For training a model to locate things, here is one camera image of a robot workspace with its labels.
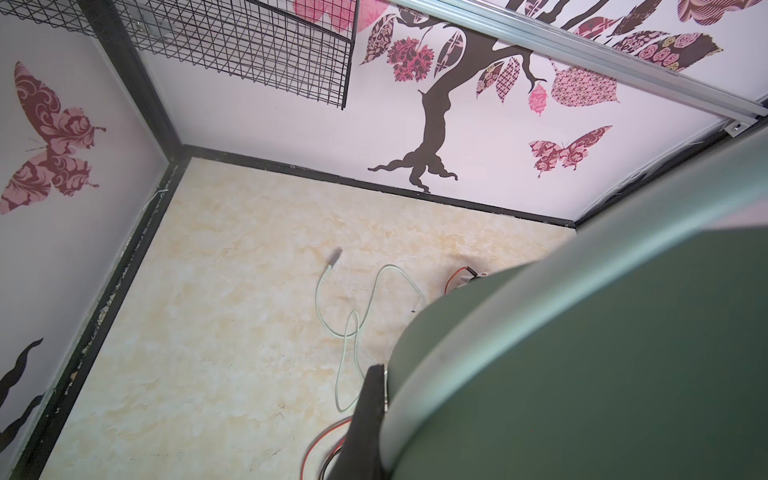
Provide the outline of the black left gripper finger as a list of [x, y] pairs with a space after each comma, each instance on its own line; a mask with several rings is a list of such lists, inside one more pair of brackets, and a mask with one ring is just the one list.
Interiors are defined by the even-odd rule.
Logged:
[[386, 407], [386, 369], [371, 366], [364, 378], [344, 445], [327, 479], [385, 479], [379, 435]]

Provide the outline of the mint green headphones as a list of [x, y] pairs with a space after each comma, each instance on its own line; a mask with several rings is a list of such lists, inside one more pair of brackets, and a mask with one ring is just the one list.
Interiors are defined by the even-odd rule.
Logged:
[[392, 479], [763, 479], [767, 191], [755, 130], [548, 258], [446, 296], [389, 362]]

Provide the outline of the aluminium rail back wall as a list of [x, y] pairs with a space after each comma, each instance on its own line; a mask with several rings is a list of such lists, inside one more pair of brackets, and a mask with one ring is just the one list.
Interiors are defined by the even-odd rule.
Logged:
[[488, 1], [416, 0], [397, 4], [743, 125], [751, 126], [767, 116], [767, 108], [757, 102]]

